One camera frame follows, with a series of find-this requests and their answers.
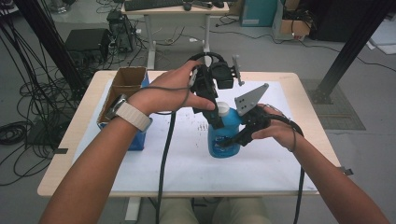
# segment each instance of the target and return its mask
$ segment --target table leg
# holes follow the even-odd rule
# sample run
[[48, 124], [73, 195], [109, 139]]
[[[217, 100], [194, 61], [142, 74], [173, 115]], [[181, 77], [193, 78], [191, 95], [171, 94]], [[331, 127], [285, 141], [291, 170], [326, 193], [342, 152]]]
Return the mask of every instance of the table leg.
[[140, 198], [129, 198], [128, 208], [126, 209], [125, 221], [136, 223], [139, 216]]
[[155, 41], [152, 40], [151, 20], [149, 15], [145, 15], [146, 30], [148, 33], [148, 70], [154, 70], [155, 63]]
[[[210, 34], [210, 15], [205, 15], [205, 40], [204, 40], [204, 52], [210, 52], [209, 47], [209, 34]], [[205, 56], [205, 64], [209, 66], [211, 64], [211, 59], [208, 56]]]

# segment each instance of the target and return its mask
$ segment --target black metal pole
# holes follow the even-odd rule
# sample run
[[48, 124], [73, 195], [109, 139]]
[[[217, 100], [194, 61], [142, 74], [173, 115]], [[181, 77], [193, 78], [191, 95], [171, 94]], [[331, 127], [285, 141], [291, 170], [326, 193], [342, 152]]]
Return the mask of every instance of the black metal pole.
[[49, 56], [58, 66], [75, 99], [82, 99], [85, 90], [87, 90], [87, 85], [67, 54], [64, 42], [59, 37], [48, 15], [43, 11], [37, 0], [14, 0], [14, 2]]
[[315, 104], [328, 104], [330, 94], [338, 81], [361, 52], [364, 45], [369, 41], [382, 20], [389, 13], [389, 9], [395, 4], [395, 0], [374, 0], [366, 11], [363, 19], [353, 31], [351, 37], [345, 43], [326, 76], [312, 92], [311, 98]]

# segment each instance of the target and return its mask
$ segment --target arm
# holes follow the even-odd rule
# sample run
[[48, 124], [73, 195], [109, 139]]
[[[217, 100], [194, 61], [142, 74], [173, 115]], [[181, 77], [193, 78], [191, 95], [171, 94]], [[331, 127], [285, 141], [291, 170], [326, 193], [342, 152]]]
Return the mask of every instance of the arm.
[[[157, 77], [150, 86], [184, 88], [192, 68], [198, 62], [187, 62], [177, 70]], [[184, 106], [214, 109], [212, 102], [190, 93], [190, 90], [142, 90], [128, 103], [149, 115], [177, 110], [186, 91]], [[40, 223], [96, 223], [120, 168], [122, 159], [137, 129], [121, 118], [111, 120], [87, 146], [67, 172], [44, 211]]]
[[[266, 106], [267, 113], [279, 114]], [[255, 132], [253, 139], [274, 137], [286, 148], [295, 148], [294, 156], [318, 188], [321, 197], [339, 223], [389, 223], [379, 207], [353, 181], [329, 162], [314, 146], [298, 133], [296, 146], [289, 125], [271, 121], [267, 129]]]

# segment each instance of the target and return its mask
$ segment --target hand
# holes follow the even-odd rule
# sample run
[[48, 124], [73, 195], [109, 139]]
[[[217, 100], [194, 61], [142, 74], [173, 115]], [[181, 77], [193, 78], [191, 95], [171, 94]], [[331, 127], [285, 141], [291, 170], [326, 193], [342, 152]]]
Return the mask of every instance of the hand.
[[[268, 114], [282, 115], [281, 112], [274, 110], [270, 106], [258, 104]], [[263, 139], [267, 137], [274, 137], [274, 139], [282, 146], [288, 149], [295, 147], [295, 138], [303, 138], [295, 132], [289, 124], [279, 120], [271, 120], [271, 125], [266, 129], [261, 129], [251, 135], [252, 139]]]
[[163, 73], [149, 85], [149, 87], [154, 88], [181, 88], [181, 90], [146, 89], [131, 96], [128, 102], [146, 115], [161, 111], [176, 111], [182, 106], [204, 110], [215, 109], [215, 105], [211, 101], [194, 95], [187, 88], [191, 70], [199, 64], [197, 61], [188, 61], [176, 70]]

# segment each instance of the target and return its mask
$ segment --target blue spray bottle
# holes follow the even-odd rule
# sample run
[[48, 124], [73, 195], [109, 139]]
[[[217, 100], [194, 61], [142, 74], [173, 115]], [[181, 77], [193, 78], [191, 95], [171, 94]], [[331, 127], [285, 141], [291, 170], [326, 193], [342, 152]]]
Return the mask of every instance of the blue spray bottle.
[[238, 144], [232, 144], [228, 147], [220, 147], [218, 143], [232, 138], [239, 133], [241, 119], [236, 110], [230, 108], [227, 103], [218, 102], [218, 108], [219, 116], [224, 123], [224, 127], [215, 130], [212, 125], [209, 125], [207, 143], [211, 156], [214, 158], [228, 158], [237, 154], [240, 146]]

